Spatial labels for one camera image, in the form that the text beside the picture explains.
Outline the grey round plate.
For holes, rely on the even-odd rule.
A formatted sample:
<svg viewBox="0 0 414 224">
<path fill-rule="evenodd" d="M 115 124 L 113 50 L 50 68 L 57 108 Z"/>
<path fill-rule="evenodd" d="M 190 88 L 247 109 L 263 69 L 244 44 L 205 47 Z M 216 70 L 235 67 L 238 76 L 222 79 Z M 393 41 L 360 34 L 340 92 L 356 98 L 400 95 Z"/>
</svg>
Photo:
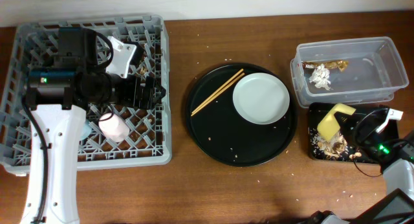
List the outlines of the grey round plate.
<svg viewBox="0 0 414 224">
<path fill-rule="evenodd" d="M 285 116 L 290 95 L 278 77 L 268 73 L 252 73 L 237 82 L 232 101 L 237 113 L 245 120 L 265 125 Z"/>
</svg>

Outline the yellow bowl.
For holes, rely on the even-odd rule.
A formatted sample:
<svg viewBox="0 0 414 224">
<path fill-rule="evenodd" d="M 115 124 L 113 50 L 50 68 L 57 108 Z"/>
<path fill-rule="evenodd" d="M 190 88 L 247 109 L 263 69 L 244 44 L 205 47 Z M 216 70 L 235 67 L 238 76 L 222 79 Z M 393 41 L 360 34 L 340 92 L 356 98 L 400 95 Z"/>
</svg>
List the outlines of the yellow bowl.
<svg viewBox="0 0 414 224">
<path fill-rule="evenodd" d="M 347 106 L 345 104 L 335 104 L 318 124 L 317 130 L 319 134 L 326 141 L 330 141 L 340 130 L 340 125 L 334 114 L 339 112 L 346 115 L 353 115 L 355 111 L 356 109 L 351 106 Z"/>
</svg>

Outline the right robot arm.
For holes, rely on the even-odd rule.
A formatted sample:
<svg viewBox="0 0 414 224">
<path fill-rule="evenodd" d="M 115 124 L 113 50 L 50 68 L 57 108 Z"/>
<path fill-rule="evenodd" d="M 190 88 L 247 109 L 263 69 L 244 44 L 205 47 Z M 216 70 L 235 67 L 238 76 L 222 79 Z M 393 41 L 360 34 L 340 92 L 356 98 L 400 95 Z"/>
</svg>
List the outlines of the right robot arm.
<svg viewBox="0 0 414 224">
<path fill-rule="evenodd" d="M 402 111 L 387 106 L 309 106 L 308 134 L 315 158 L 380 166 L 386 196 L 353 223 L 413 222 L 413 134 L 399 137 L 397 121 L 402 116 Z"/>
</svg>

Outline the brown snack wrapper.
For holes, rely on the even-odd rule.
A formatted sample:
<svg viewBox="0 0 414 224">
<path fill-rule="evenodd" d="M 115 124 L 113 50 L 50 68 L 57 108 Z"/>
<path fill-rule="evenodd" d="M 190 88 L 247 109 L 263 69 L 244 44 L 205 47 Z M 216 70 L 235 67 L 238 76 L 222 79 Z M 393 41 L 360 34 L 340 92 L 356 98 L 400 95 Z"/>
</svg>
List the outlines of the brown snack wrapper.
<svg viewBox="0 0 414 224">
<path fill-rule="evenodd" d="M 323 65 L 326 69 L 339 69 L 340 72 L 344 72 L 349 65 L 347 60 L 334 60 L 329 62 L 303 62 L 304 69 L 315 69 L 318 66 Z"/>
</svg>

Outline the pink cup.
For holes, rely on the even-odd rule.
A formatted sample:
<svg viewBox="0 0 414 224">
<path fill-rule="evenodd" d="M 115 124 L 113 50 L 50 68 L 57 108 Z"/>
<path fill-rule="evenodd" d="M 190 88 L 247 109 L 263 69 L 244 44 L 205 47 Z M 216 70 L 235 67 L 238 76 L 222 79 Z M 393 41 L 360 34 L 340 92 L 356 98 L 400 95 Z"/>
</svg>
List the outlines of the pink cup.
<svg viewBox="0 0 414 224">
<path fill-rule="evenodd" d="M 98 127 L 103 135 L 118 143 L 125 140 L 129 135 L 129 127 L 118 115 L 106 113 L 98 120 Z"/>
</svg>

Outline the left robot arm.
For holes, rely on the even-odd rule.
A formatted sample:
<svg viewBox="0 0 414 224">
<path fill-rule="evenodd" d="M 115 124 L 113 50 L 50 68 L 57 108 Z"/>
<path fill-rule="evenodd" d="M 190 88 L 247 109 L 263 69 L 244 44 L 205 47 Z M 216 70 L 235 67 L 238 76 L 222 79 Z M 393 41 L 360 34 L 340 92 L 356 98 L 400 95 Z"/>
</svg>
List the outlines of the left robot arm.
<svg viewBox="0 0 414 224">
<path fill-rule="evenodd" d="M 30 70 L 21 99 L 32 150 L 23 223 L 79 222 L 78 146 L 91 104 L 150 110 L 165 97 L 155 78 L 128 74 L 136 48 L 89 28 L 63 27 L 57 54 Z"/>
</svg>

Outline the white tissue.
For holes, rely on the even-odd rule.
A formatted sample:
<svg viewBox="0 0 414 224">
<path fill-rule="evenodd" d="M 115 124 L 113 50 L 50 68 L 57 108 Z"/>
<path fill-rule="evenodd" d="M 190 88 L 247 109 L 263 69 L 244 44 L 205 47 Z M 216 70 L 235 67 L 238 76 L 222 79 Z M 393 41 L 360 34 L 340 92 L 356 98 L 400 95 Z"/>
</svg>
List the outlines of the white tissue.
<svg viewBox="0 0 414 224">
<path fill-rule="evenodd" d="M 313 83 L 316 88 L 324 88 L 326 90 L 331 90 L 329 80 L 330 72 L 325 68 L 324 64 L 320 64 L 313 70 L 312 75 L 309 78 L 310 83 Z"/>
</svg>

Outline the light blue cup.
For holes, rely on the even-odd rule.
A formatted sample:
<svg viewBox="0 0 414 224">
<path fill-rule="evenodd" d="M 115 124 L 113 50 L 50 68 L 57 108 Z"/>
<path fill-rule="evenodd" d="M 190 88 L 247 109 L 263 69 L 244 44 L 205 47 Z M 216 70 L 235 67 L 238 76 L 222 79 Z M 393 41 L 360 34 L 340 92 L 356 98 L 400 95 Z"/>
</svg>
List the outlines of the light blue cup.
<svg viewBox="0 0 414 224">
<path fill-rule="evenodd" d="M 82 128 L 80 140 L 85 140 L 91 133 L 92 127 L 90 127 L 90 122 L 86 120 Z"/>
</svg>

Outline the food scraps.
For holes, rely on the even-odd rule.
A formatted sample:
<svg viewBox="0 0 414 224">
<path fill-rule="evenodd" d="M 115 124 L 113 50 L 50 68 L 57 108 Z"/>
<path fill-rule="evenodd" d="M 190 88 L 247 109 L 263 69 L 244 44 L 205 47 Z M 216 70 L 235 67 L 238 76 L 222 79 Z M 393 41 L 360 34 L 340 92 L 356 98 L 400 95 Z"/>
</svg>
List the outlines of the food scraps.
<svg viewBox="0 0 414 224">
<path fill-rule="evenodd" d="M 319 160 L 351 162 L 362 157 L 362 153 L 354 146 L 348 145 L 340 132 L 337 132 L 330 141 L 326 141 L 316 129 L 313 129 L 310 135 L 310 147 L 311 155 Z"/>
</svg>

